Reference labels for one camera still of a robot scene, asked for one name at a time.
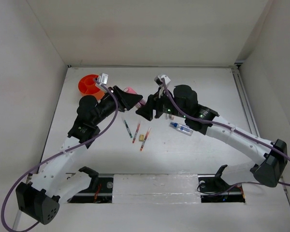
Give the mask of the orange gel pen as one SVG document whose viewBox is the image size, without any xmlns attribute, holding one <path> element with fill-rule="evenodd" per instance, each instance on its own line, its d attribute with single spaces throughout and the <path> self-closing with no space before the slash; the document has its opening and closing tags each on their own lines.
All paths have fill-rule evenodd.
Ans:
<svg viewBox="0 0 290 232">
<path fill-rule="evenodd" d="M 145 146 L 145 143 L 146 143 L 147 138 L 148 138 L 148 136 L 149 136 L 150 130 L 151 130 L 151 127 L 148 128 L 148 130 L 147 130 L 147 132 L 146 132 L 146 134 L 145 134 L 145 137 L 144 137 L 144 139 L 143 139 L 143 141 L 142 141 L 142 144 L 141 144 L 141 147 L 140 147 L 140 151 L 142 151 L 143 148 L 144 148 L 144 146 Z"/>
</svg>

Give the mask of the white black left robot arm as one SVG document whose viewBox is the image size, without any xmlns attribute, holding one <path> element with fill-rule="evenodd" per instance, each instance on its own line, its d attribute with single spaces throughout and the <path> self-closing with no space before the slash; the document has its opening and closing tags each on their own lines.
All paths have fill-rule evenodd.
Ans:
<svg viewBox="0 0 290 232">
<path fill-rule="evenodd" d="M 124 112 L 142 100 L 142 95 L 127 93 L 119 87 L 109 87 L 98 101 L 87 95 L 80 99 L 77 118 L 56 158 L 46 161 L 46 165 L 27 184 L 21 182 L 15 192 L 19 209 L 46 225 L 76 193 L 94 191 L 98 187 L 99 174 L 89 167 L 80 168 L 70 179 L 66 173 L 81 157 L 100 134 L 98 124 L 114 112 Z"/>
</svg>

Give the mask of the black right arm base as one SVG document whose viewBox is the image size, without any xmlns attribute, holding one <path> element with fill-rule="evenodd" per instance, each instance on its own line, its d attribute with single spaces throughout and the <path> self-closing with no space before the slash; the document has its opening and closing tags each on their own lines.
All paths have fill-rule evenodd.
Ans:
<svg viewBox="0 0 290 232">
<path fill-rule="evenodd" d="M 221 176 L 227 165 L 222 165 L 215 174 L 198 175 L 196 190 L 201 195 L 201 203 L 245 203 L 242 186 L 233 187 L 228 185 Z"/>
</svg>

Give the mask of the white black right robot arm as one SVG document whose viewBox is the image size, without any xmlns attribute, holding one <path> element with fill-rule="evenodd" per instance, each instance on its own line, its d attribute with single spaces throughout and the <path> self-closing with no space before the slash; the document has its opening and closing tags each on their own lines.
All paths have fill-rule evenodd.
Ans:
<svg viewBox="0 0 290 232">
<path fill-rule="evenodd" d="M 182 117 L 193 131 L 220 140 L 250 158 L 248 163 L 219 168 L 214 178 L 219 190 L 248 181 L 274 188 L 287 165 L 284 141 L 278 139 L 273 143 L 236 127 L 216 111 L 199 104 L 197 93 L 187 85 L 176 86 L 173 93 L 160 87 L 136 113 L 149 121 L 163 113 Z"/>
</svg>

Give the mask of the green gel pen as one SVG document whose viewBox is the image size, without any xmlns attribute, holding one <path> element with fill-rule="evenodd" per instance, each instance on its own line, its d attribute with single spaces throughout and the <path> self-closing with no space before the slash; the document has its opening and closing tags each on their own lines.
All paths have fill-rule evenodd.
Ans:
<svg viewBox="0 0 290 232">
<path fill-rule="evenodd" d="M 130 130 L 128 124 L 127 124 L 127 121 L 126 121 L 124 118 L 123 118 L 123 122 L 124 122 L 124 124 L 125 124 L 125 127 L 126 127 L 126 129 L 127 129 L 127 132 L 128 132 L 128 134 L 129 134 L 130 138 L 132 138 L 131 130 Z"/>
</svg>

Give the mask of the yellow rubber eraser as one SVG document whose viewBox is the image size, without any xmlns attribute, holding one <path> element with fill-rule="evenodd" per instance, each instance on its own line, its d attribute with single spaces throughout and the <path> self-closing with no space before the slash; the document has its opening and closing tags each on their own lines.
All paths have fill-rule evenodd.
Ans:
<svg viewBox="0 0 290 232">
<path fill-rule="evenodd" d="M 145 140 L 145 136 L 143 134 L 139 135 L 139 141 L 144 141 Z"/>
</svg>

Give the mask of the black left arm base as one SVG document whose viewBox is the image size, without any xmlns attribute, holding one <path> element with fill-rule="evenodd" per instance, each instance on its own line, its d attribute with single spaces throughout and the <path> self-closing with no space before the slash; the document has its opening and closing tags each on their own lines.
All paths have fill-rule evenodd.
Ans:
<svg viewBox="0 0 290 232">
<path fill-rule="evenodd" d="M 89 186 L 68 199 L 68 203 L 112 203 L 113 201 L 113 174 L 99 174 L 92 177 Z"/>
</svg>

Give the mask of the red gel pen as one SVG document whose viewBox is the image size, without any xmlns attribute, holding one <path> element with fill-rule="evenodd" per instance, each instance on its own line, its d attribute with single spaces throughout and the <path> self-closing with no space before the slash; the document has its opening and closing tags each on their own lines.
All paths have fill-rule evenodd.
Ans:
<svg viewBox="0 0 290 232">
<path fill-rule="evenodd" d="M 141 125 L 141 122 L 139 121 L 138 124 L 137 124 L 137 127 L 136 127 L 135 134 L 134 134 L 133 139 L 132 139 L 132 143 L 135 143 L 135 140 L 136 140 L 136 137 L 137 137 L 138 131 L 139 131 L 139 129 L 140 129 L 140 125 Z"/>
</svg>

